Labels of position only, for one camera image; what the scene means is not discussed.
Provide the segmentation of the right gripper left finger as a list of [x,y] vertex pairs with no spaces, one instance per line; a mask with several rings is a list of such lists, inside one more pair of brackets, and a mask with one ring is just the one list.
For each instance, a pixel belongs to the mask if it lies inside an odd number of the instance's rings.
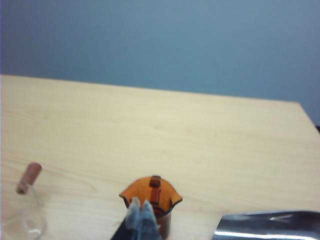
[[135,240],[138,235],[138,221],[141,204],[138,197],[134,196],[127,209],[126,216],[113,234],[111,240]]

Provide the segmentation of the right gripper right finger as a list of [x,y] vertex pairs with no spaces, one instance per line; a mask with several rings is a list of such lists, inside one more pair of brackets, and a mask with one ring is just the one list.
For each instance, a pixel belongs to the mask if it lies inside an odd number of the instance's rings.
[[148,200],[145,200],[139,215],[139,239],[161,240],[159,228],[153,206]]

